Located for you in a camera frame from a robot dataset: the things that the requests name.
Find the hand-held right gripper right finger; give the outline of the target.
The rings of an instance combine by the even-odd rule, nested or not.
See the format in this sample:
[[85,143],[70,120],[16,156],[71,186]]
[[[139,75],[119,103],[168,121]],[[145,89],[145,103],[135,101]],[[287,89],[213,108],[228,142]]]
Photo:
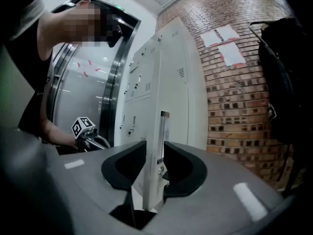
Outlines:
[[196,191],[207,177],[205,163],[192,153],[164,142],[163,162],[167,168],[163,179],[169,181],[164,197],[185,197]]

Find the grey metal locker cabinet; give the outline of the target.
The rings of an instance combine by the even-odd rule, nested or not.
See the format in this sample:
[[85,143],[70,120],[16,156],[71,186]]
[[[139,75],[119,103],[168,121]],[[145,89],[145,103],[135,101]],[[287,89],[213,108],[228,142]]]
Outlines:
[[142,208],[163,199],[169,180],[164,142],[202,150],[207,145],[208,104],[204,73],[195,41],[180,18],[161,28],[135,54],[124,93],[120,143],[145,141],[146,163],[134,188]]

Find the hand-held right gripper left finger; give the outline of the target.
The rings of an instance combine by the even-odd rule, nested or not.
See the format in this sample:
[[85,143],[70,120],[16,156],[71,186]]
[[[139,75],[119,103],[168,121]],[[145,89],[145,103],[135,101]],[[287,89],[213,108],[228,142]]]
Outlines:
[[114,189],[131,190],[145,163],[146,141],[141,141],[105,159],[101,173]]

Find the white paper sheet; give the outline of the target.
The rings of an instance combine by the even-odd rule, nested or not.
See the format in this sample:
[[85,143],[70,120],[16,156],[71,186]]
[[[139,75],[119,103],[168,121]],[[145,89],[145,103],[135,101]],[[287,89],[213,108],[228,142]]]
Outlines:
[[234,42],[218,46],[227,67],[246,63],[242,53]]
[[222,40],[214,30],[201,34],[200,37],[205,47],[210,47],[222,43]]
[[216,28],[216,31],[224,41],[240,38],[239,34],[229,24]]

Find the person's left forearm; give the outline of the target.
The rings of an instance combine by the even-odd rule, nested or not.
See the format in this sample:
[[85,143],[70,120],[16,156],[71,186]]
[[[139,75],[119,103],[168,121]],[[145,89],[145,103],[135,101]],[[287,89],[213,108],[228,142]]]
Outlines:
[[65,133],[47,118],[40,120],[40,137],[54,145],[64,145],[78,150],[73,134]]

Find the person's black clothing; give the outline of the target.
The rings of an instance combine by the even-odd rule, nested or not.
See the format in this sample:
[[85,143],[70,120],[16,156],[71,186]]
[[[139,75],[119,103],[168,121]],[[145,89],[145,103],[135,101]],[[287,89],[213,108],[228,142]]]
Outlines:
[[38,137],[40,134],[40,108],[44,88],[49,81],[51,57],[43,61],[36,50],[28,51],[25,57],[30,63],[28,65],[19,64],[19,67],[35,92],[22,115],[19,128]]

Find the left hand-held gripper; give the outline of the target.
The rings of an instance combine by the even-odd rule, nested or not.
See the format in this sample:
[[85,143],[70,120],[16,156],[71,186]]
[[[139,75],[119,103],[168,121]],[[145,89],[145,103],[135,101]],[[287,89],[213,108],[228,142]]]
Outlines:
[[97,127],[88,117],[78,117],[71,129],[79,152],[111,148],[109,142],[99,135]]

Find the black backpack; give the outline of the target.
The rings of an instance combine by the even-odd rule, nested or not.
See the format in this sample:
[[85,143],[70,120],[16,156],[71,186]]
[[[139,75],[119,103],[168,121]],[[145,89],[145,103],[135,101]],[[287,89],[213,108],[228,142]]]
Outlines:
[[295,18],[268,23],[261,38],[272,135],[281,143],[302,143],[313,130],[313,41]]

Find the black metal tube rack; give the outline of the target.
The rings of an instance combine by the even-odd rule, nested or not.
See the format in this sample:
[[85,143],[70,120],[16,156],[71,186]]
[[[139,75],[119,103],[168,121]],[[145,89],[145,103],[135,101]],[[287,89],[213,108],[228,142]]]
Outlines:
[[255,32],[255,30],[252,29],[253,25],[257,25],[257,24],[270,24],[271,21],[256,21],[256,22],[250,22],[249,23],[249,30],[260,40],[260,42],[263,43],[263,45],[267,45],[267,43]]

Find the steel lift door frame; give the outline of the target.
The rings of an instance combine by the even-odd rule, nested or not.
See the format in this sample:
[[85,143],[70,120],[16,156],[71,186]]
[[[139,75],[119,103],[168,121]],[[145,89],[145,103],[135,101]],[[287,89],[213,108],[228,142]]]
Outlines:
[[[74,7],[81,0],[68,0],[53,12]],[[53,49],[54,77],[48,97],[47,117],[64,132],[70,133],[78,117],[88,117],[99,135],[114,145],[117,101],[126,59],[141,23],[116,4],[106,5],[116,15],[122,37],[114,47],[108,43],[60,43]]]

